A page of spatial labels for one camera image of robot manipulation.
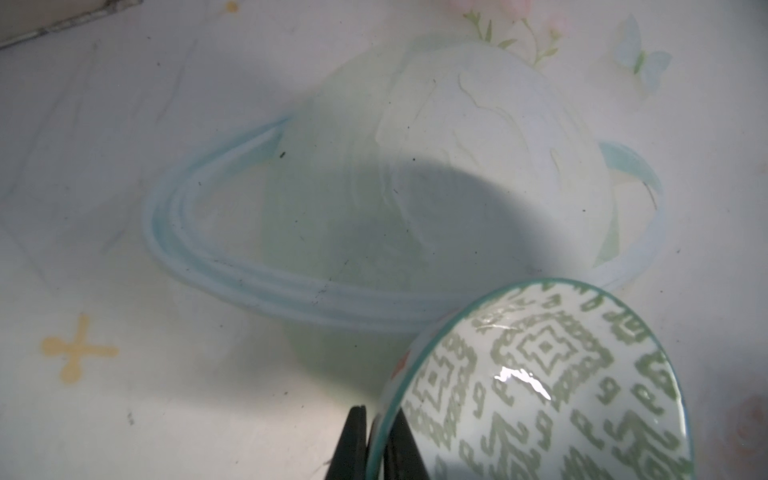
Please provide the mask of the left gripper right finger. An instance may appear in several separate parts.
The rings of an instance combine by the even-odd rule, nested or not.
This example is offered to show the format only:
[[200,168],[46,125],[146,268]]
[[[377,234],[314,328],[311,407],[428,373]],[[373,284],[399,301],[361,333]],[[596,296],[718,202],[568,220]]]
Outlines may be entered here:
[[399,410],[383,453],[384,480],[429,480],[429,474],[405,414]]

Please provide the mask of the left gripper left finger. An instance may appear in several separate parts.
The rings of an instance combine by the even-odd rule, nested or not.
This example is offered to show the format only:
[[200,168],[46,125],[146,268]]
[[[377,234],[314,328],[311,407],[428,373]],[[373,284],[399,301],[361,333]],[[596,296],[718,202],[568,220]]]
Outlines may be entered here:
[[326,480],[364,480],[367,463],[367,411],[353,406],[347,415]]

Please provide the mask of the green patterned bowl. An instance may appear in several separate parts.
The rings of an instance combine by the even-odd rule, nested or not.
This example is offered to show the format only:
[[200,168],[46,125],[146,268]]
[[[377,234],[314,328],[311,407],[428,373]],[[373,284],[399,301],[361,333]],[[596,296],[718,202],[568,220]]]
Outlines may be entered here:
[[651,329],[586,283],[494,291],[427,327],[381,397],[366,477],[403,415],[433,479],[690,479],[679,383]]

